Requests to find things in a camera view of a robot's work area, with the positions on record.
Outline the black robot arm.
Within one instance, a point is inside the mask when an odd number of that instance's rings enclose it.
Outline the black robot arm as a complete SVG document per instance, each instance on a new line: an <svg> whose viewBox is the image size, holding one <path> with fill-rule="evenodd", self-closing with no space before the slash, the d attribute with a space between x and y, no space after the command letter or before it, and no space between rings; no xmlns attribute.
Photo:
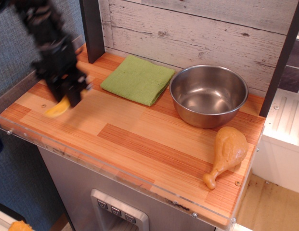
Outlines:
<svg viewBox="0 0 299 231"><path fill-rule="evenodd" d="M50 0L10 0L28 33L33 37L40 60L33 62L35 74L45 80L54 98L68 98L71 107L81 101L89 85L86 74L77 68L71 36L63 29L61 14Z"/></svg>

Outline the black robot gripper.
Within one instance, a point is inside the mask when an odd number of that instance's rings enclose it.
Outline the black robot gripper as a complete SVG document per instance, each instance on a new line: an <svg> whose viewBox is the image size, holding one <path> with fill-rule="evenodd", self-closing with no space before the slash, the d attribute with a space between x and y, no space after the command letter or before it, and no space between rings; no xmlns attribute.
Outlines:
<svg viewBox="0 0 299 231"><path fill-rule="evenodd" d="M81 101L81 91L89 90L91 85L86 74L77 68L71 37L64 36L38 49L40 60L32 63L37 77L45 80L57 102L67 96L71 107L75 107Z"/></svg>

